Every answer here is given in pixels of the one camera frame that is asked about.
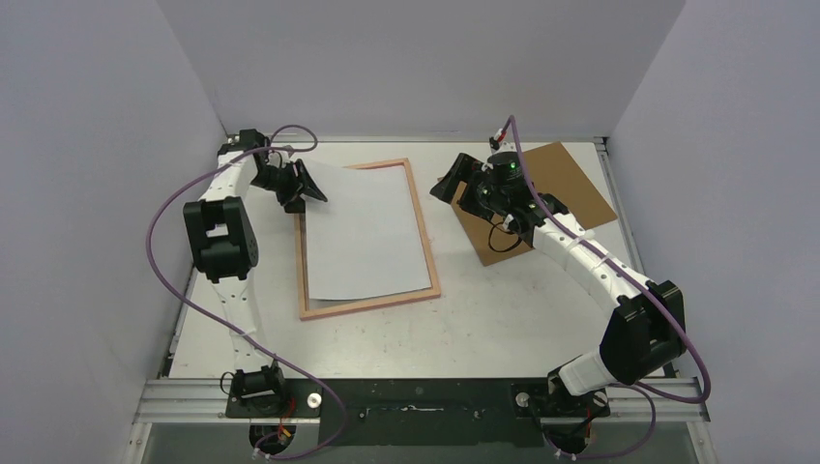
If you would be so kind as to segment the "landscape photo print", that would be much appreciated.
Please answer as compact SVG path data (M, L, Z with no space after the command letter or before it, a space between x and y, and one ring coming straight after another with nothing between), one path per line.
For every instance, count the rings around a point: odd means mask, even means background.
M306 201L308 293L364 300L431 286L402 164L370 169L305 162L328 202Z

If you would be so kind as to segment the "pink wooden picture frame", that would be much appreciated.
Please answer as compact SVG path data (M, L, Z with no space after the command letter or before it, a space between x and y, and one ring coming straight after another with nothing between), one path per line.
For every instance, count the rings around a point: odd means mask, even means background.
M299 317L328 318L442 294L408 159L307 169L327 201L295 220Z

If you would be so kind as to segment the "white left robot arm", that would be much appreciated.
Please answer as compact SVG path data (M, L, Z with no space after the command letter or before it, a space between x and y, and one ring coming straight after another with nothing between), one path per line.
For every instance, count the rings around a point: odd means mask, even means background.
M183 207L194 267L216 291L232 343L230 418L276 417L296 408L281 367L260 348L265 335L253 292L260 250L244 203L252 187L273 192L287 214L302 213L309 198L327 201L304 162L291 158L296 152L275 147L259 130L240 130L220 147L206 191Z

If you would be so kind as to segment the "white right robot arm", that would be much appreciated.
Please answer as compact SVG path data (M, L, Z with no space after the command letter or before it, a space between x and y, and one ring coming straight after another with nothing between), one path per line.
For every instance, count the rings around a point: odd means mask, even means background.
M632 386L687 351L682 291L608 253L564 203L536 190L517 153L495 153L486 161L460 154L430 193L551 258L607 317L597 348L548 373L547 414L577 415L601 404L605 387Z

